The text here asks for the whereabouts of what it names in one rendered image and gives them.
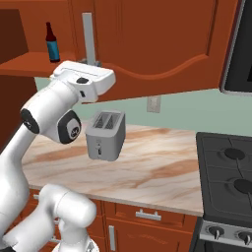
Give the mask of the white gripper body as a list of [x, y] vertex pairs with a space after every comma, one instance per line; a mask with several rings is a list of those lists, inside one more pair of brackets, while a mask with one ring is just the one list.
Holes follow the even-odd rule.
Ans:
[[111, 69], [69, 60], [59, 64], [50, 79], [62, 78], [63, 74], [69, 76], [72, 85], [78, 85], [79, 78], [91, 81], [98, 95], [105, 94], [116, 82], [115, 73]]

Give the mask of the brown beer bottle blue label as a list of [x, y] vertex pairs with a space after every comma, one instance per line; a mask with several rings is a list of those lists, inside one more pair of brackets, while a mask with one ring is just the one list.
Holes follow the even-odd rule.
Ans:
[[52, 31], [51, 23], [49, 23], [49, 22], [46, 23], [45, 41], [46, 41], [47, 50], [48, 50], [48, 54], [49, 54], [49, 60], [52, 63], [59, 62], [60, 55], [59, 55], [59, 50], [58, 50], [57, 39]]

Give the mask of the grey toaster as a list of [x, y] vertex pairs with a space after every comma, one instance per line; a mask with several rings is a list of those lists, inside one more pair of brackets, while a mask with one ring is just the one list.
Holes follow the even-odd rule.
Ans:
[[98, 111], [86, 129], [91, 159], [115, 161], [126, 136], [125, 113], [118, 110]]

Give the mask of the red-brown drawer front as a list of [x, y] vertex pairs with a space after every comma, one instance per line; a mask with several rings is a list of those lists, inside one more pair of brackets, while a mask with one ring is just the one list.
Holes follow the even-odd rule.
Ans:
[[[27, 217], [37, 206], [38, 204], [38, 200], [35, 200], [33, 198], [33, 194], [38, 195], [39, 191], [37, 189], [31, 189], [30, 190], [30, 197], [28, 199], [28, 202], [26, 204], [26, 206], [24, 207], [24, 209], [21, 212], [21, 217], [24, 219], [25, 217]], [[101, 201], [99, 200], [93, 200], [93, 202], [96, 205], [96, 214], [98, 216], [102, 215], [102, 211], [101, 211]]]
[[[135, 213], [143, 209], [145, 213], [153, 214], [157, 212], [161, 215], [161, 221], [146, 220], [137, 218]], [[175, 230], [182, 230], [192, 232], [194, 230], [197, 218], [186, 214], [174, 213], [169, 211], [162, 211], [156, 209], [148, 209], [144, 207], [130, 206], [119, 203], [104, 203], [105, 215], [109, 219], [118, 221], [132, 221], [136, 223], [144, 223], [153, 226], [160, 226], [165, 228], [172, 228]]]

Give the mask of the black microwave oven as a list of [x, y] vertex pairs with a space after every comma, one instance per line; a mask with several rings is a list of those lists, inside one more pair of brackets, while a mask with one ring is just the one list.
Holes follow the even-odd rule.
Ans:
[[252, 96], [252, 0], [241, 0], [220, 81], [227, 95]]

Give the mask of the black gas hob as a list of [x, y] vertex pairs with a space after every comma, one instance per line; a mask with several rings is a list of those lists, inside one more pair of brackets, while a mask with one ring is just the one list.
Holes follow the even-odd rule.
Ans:
[[[238, 238], [252, 233], [252, 137], [199, 132], [196, 142], [204, 213], [189, 252], [252, 252]], [[224, 230], [218, 240], [211, 226]]]

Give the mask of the red-brown base cupboard door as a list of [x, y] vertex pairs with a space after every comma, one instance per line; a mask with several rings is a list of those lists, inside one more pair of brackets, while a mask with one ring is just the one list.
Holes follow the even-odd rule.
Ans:
[[113, 219], [106, 224], [115, 228], [116, 251], [110, 252], [189, 252], [191, 232]]

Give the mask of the black hob knob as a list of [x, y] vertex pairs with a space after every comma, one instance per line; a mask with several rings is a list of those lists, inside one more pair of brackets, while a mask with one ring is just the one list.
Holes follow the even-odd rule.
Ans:
[[224, 230], [219, 226], [211, 226], [209, 232], [214, 236], [215, 240], [218, 240], [224, 234]]
[[252, 233], [247, 231], [240, 231], [238, 238], [244, 241], [245, 245], [249, 245], [252, 240]]

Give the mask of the white wall socket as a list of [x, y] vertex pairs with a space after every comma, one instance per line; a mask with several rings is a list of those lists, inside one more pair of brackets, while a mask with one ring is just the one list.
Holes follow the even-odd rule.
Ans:
[[160, 95], [149, 96], [147, 100], [147, 111], [160, 113], [160, 102], [161, 102]]

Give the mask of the red-brown wall cabinet door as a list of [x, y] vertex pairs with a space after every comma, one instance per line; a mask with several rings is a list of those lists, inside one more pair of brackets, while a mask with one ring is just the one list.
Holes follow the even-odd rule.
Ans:
[[79, 55], [82, 15], [93, 18], [95, 58], [116, 75], [99, 99], [215, 89], [240, 0], [72, 0]]

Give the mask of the open red-brown wall cabinet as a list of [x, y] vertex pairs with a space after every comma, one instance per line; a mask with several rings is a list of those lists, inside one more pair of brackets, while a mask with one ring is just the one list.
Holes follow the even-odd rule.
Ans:
[[80, 58], [76, 36], [79, 0], [0, 0], [0, 149], [20, 125], [21, 106], [36, 93], [34, 79], [49, 76], [46, 26], [57, 38], [60, 59]]

